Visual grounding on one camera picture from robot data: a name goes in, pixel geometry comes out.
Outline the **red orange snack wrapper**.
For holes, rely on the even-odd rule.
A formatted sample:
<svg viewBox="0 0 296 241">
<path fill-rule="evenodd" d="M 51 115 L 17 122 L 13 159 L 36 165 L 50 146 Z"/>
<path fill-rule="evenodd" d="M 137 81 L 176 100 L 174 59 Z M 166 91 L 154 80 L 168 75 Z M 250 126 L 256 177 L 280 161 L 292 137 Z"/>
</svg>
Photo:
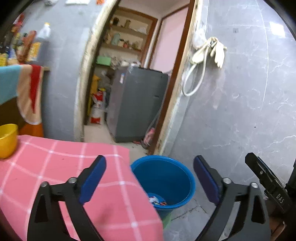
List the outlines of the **red orange snack wrapper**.
<svg viewBox="0 0 296 241">
<path fill-rule="evenodd" d="M 166 206 L 167 203 L 162 197 L 149 196 L 149 202 L 153 205 Z"/>
</svg>

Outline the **pink checked tablecloth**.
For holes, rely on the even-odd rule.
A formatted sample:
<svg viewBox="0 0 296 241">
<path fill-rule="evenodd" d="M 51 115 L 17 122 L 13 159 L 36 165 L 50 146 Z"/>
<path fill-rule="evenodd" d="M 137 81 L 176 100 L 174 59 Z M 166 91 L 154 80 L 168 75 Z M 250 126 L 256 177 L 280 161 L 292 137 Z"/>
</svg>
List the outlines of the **pink checked tablecloth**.
<svg viewBox="0 0 296 241">
<path fill-rule="evenodd" d="M 1 160 L 1 240 L 163 240 L 129 149 L 18 136 Z"/>
</svg>

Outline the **blue plastic bucket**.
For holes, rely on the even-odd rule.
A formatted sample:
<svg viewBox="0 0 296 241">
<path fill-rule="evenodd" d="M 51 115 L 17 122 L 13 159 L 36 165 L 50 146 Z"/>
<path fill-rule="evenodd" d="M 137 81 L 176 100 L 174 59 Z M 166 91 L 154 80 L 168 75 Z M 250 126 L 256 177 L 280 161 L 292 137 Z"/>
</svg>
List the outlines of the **blue plastic bucket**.
<svg viewBox="0 0 296 241">
<path fill-rule="evenodd" d="M 195 193 L 192 172 L 177 160 L 150 155 L 134 161 L 130 167 L 148 197 L 160 196 L 166 201 L 166 206 L 153 205 L 162 220 L 187 204 Z"/>
</svg>

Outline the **yellow plastic bowl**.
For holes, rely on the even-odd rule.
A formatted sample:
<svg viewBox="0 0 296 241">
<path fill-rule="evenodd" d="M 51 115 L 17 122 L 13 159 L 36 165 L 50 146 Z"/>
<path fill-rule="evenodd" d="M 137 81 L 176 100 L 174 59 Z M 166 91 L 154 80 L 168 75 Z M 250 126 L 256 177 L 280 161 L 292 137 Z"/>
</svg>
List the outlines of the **yellow plastic bowl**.
<svg viewBox="0 0 296 241">
<path fill-rule="evenodd" d="M 10 123 L 0 127 L 0 158 L 10 157 L 18 145 L 18 126 Z"/>
</svg>

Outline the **red white rice sack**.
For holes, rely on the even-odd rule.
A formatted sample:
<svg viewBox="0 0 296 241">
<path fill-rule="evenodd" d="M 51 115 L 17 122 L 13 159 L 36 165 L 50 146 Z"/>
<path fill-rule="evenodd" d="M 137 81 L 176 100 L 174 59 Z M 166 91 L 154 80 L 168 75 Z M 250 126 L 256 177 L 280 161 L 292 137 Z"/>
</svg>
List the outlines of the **red white rice sack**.
<svg viewBox="0 0 296 241">
<path fill-rule="evenodd" d="M 103 125 L 105 122 L 105 94 L 105 89 L 99 89 L 92 95 L 90 122 L 93 124 Z"/>
</svg>

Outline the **teal orange red towel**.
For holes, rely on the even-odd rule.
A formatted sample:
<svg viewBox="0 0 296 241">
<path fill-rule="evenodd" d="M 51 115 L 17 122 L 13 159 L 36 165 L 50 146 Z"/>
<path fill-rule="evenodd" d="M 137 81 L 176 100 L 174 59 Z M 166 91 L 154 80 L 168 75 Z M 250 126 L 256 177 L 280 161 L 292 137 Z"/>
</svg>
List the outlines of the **teal orange red towel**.
<svg viewBox="0 0 296 241">
<path fill-rule="evenodd" d="M 1 67 L 1 105 L 16 101 L 16 112 L 31 125 L 42 123 L 41 93 L 44 68 L 40 65 Z"/>
</svg>

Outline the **white rubber gloves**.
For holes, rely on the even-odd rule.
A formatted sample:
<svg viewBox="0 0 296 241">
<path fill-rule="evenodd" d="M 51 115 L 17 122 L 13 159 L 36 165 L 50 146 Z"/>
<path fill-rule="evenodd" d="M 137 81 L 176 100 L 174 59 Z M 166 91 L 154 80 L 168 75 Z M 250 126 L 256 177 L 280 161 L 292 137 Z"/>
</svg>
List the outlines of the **white rubber gloves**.
<svg viewBox="0 0 296 241">
<path fill-rule="evenodd" d="M 191 58 L 191 63 L 200 64 L 206 62 L 207 57 L 210 56 L 214 59 L 218 68 L 222 68 L 225 59 L 225 51 L 227 47 L 223 45 L 217 37 L 210 37 L 203 44 L 196 49 L 197 51 Z"/>
</svg>

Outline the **grey washing machine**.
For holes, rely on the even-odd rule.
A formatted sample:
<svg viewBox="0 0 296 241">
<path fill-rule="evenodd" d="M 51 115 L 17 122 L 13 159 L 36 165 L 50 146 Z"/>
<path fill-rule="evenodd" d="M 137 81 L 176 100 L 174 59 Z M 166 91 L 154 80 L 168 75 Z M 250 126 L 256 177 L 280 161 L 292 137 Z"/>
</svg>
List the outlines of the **grey washing machine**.
<svg viewBox="0 0 296 241">
<path fill-rule="evenodd" d="M 161 109 L 169 76 L 140 67 L 119 67 L 113 78 L 106 123 L 117 143 L 138 141 Z"/>
</svg>

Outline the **large oil jug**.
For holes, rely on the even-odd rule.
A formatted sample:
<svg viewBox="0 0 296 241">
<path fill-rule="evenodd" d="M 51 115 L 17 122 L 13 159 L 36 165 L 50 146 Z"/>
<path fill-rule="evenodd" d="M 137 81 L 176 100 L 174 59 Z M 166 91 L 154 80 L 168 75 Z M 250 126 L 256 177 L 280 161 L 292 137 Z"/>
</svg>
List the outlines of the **large oil jug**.
<svg viewBox="0 0 296 241">
<path fill-rule="evenodd" d="M 37 32 L 37 35 L 31 44 L 27 55 L 27 62 L 43 66 L 50 42 L 50 35 L 50 24 L 46 22 L 44 23 L 43 28 Z"/>
</svg>

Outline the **green box on shelf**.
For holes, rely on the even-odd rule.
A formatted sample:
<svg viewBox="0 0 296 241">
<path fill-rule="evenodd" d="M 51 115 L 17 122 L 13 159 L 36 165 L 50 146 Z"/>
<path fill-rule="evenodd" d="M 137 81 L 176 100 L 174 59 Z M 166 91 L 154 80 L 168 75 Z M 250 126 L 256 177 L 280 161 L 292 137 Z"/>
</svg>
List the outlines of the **green box on shelf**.
<svg viewBox="0 0 296 241">
<path fill-rule="evenodd" d="M 103 65 L 103 66 L 111 66 L 111 57 L 106 57 L 106 56 L 97 56 L 96 58 L 96 64 L 97 65 Z"/>
</svg>

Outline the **orange snack bag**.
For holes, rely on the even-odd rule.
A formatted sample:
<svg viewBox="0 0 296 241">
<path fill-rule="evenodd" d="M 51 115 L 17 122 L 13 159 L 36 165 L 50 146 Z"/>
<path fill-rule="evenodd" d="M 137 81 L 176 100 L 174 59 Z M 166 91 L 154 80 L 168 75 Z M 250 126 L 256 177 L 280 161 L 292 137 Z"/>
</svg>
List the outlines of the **orange snack bag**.
<svg viewBox="0 0 296 241">
<path fill-rule="evenodd" d="M 18 56 L 18 61 L 20 63 L 25 63 L 25 61 L 27 59 L 27 56 L 28 56 L 28 53 L 29 53 L 29 50 L 30 50 L 30 47 L 31 47 L 31 44 L 32 44 L 36 34 L 37 34 L 37 31 L 32 30 L 25 37 L 25 39 L 23 41 L 22 51 Z"/>
</svg>

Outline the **wooden shelf unit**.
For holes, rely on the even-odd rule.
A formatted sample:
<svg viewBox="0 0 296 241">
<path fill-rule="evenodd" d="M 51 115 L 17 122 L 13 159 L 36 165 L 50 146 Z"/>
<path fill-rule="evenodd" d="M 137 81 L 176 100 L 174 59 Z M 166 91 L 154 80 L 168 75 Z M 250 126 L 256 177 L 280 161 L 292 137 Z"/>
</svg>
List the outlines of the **wooden shelf unit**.
<svg viewBox="0 0 296 241">
<path fill-rule="evenodd" d="M 138 61 L 145 66 L 145 60 L 158 19 L 122 6 L 116 8 L 103 38 L 98 56 L 113 61 Z"/>
</svg>

